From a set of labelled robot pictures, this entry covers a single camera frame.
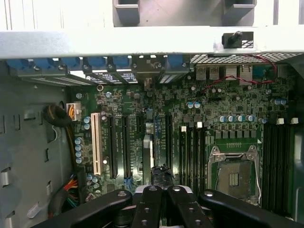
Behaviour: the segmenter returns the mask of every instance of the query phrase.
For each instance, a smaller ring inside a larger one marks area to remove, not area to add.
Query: white connector
[[[66,106],[66,112],[71,117],[72,121],[81,120],[81,104],[80,103],[68,103]]]
[[[91,114],[92,146],[93,146],[93,170],[95,175],[101,175],[103,170],[101,151],[101,126],[100,113]]]

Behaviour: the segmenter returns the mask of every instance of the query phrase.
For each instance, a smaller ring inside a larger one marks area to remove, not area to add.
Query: ventilation grille
[[[284,59],[292,58],[301,55],[300,53],[265,53],[257,56],[261,56],[270,60],[271,62],[278,62]],[[198,54],[191,58],[191,63],[194,64],[249,64],[249,63],[263,63],[262,60],[256,59],[251,56],[244,55],[231,55],[231,56],[210,56],[206,54]]]

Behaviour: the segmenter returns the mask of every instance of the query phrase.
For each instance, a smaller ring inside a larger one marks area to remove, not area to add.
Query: white pci slot
[[[93,168],[95,175],[102,173],[102,151],[101,151],[101,127],[100,127],[100,113],[91,114],[92,123],[92,145],[93,145]]]

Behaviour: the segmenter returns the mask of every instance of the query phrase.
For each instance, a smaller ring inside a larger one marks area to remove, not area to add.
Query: red cable
[[[261,60],[263,60],[265,63],[269,63],[269,64],[272,66],[272,68],[274,69],[275,75],[277,74],[277,67],[276,67],[276,65],[275,65],[273,62],[271,62],[270,60],[268,60],[268,59],[266,59],[266,58],[263,58],[263,57],[261,57],[261,56],[254,56],[254,55],[245,55],[245,56],[250,56],[250,57],[257,58],[257,59],[261,59]],[[258,81],[254,81],[254,80],[245,80],[245,79],[243,79],[243,78],[240,78],[240,77],[236,77],[236,76],[230,75],[230,76],[224,77],[223,79],[215,80],[212,84],[206,86],[206,87],[202,90],[202,92],[204,92],[206,89],[211,88],[213,85],[215,85],[215,84],[217,84],[217,83],[220,83],[220,82],[224,81],[224,80],[227,79],[227,78],[234,78],[234,79],[236,79],[236,80],[239,80],[239,81],[242,81],[242,82],[248,82],[248,83],[252,83],[252,84],[268,84],[268,83],[273,83],[273,82],[275,81],[275,79],[276,79],[276,78],[275,78],[274,80],[267,80],[267,81],[263,81],[263,82],[258,82]]]

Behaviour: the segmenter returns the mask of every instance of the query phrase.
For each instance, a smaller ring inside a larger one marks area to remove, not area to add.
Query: metal mesh
[[[259,54],[261,56],[270,60],[271,62],[278,62],[284,59],[295,57],[301,55],[300,53],[265,53]],[[208,56],[206,54],[198,54],[191,58],[191,63],[194,64],[248,64],[248,63],[263,63],[262,60],[256,59],[251,56],[245,55],[231,55],[231,56]]]

